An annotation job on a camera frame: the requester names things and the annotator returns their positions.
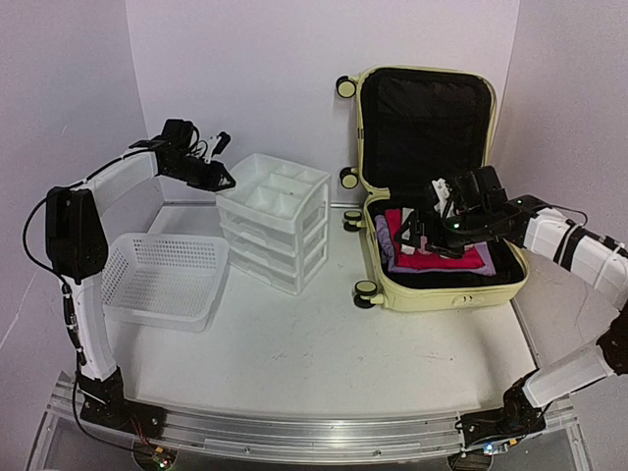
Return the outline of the white cosmetic tube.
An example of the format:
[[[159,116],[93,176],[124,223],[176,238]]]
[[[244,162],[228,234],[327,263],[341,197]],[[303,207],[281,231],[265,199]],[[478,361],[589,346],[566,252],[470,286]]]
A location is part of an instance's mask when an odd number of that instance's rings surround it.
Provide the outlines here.
[[[399,229],[399,243],[401,252],[412,255],[416,250],[416,212],[414,209],[403,207],[401,209],[402,225]]]

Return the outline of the pale yellow hard suitcase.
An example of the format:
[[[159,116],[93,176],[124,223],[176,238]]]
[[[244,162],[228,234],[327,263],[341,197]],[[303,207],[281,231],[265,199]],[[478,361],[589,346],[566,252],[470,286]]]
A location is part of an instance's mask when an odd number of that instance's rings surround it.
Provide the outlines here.
[[[402,209],[404,195],[423,183],[489,167],[496,94],[484,78],[459,71],[377,67],[342,76],[337,95],[354,99],[357,163],[340,171],[344,188],[367,193],[348,210],[343,227],[365,236],[372,275],[353,289],[357,307],[399,312],[485,307],[510,301],[524,286],[528,265],[506,241],[488,244],[497,274],[395,274],[382,263],[375,217]]]

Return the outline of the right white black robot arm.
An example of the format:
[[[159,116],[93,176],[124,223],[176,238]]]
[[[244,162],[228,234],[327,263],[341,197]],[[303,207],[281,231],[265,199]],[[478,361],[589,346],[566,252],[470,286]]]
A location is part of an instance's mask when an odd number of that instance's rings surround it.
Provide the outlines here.
[[[409,213],[396,239],[410,247],[460,257],[471,244],[506,241],[544,268],[524,291],[521,310],[528,327],[538,319],[535,308],[556,312],[564,327],[598,306],[609,323],[595,334],[570,333],[573,349],[516,380],[498,408],[462,415],[457,426],[465,448],[492,454],[539,434],[552,404],[626,374],[625,243],[595,234],[564,206],[531,194],[508,196],[492,167],[423,183],[401,205]]]

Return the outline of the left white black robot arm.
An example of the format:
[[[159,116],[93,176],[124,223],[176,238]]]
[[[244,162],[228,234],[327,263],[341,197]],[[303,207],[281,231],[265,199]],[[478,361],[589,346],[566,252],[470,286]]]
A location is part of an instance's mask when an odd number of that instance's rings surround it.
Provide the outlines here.
[[[193,122],[169,119],[157,136],[135,142],[82,180],[47,192],[45,251],[60,281],[65,326],[76,351],[75,386],[84,397],[77,421],[159,436],[165,409],[125,397],[122,370],[107,337],[101,281],[109,243],[101,217],[130,190],[156,177],[209,192],[235,187],[215,159],[230,141],[224,131],[203,139]]]

